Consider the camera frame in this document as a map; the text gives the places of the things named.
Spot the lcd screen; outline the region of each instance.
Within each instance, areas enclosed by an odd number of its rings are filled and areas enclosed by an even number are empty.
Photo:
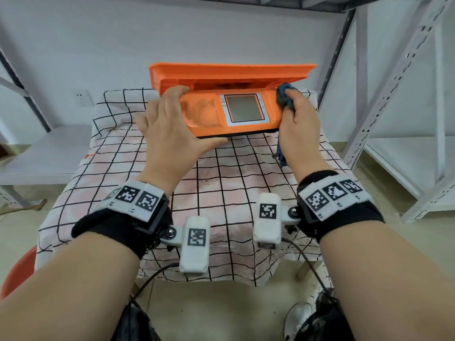
[[[225,95],[232,122],[261,121],[264,116],[255,94]]]

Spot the floor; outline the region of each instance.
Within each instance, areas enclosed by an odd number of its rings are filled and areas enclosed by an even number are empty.
[[[399,213],[415,199],[367,154],[354,170],[373,196],[388,225],[455,277],[455,212],[433,212],[413,224]],[[9,269],[36,243],[37,230],[63,185],[20,186],[28,199],[48,199],[41,211],[0,216],[0,282]],[[282,340],[290,307],[304,301],[314,278],[296,280],[300,263],[283,261],[265,287],[241,283],[168,283],[157,280],[139,297],[163,341],[170,340]]]

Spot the black grid pattern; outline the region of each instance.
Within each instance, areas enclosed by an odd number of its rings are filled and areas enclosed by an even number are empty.
[[[316,93],[305,91],[313,104]],[[132,113],[145,111],[155,90],[107,91],[96,105],[91,148],[56,201],[39,231],[37,261],[71,241],[71,228],[112,189],[139,173],[145,165],[146,144]],[[171,197],[174,223],[182,225],[190,215],[211,222],[210,265],[206,276],[188,278],[172,269],[162,276],[169,281],[235,280],[261,286],[274,273],[279,260],[301,260],[296,249],[256,249],[253,244],[252,206],[262,192],[281,196],[284,204],[296,204],[297,182],[292,171],[280,168],[272,154],[278,134],[237,136],[203,155],[180,182]],[[349,174],[332,146],[321,134],[319,151],[337,171]],[[319,247],[303,233],[283,233],[304,249],[310,260],[320,257]],[[141,261],[140,276],[150,276],[163,265],[178,261],[180,250],[160,246]]]

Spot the orange lid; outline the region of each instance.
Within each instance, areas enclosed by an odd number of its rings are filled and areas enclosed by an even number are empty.
[[[165,63],[149,66],[151,86],[160,95],[175,85],[191,91],[274,89],[282,83],[306,79],[315,64]]]

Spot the white wall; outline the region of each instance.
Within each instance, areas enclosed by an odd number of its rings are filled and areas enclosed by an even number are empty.
[[[0,77],[12,82],[2,65]],[[24,98],[0,85],[0,143],[32,144],[44,134],[46,131]]]
[[[386,63],[409,25],[417,3],[385,0],[369,8],[369,96],[387,70]],[[455,4],[444,27],[446,132],[455,135]],[[339,59],[320,109],[330,141],[347,141],[355,127],[355,24]],[[427,39],[397,93],[375,128],[373,137],[431,136],[435,132],[435,50]]]
[[[105,90],[149,87],[159,61],[316,63],[300,84],[315,88],[340,21],[192,0],[0,0],[0,46],[52,125],[85,124],[93,108],[76,106],[72,88],[96,102]]]

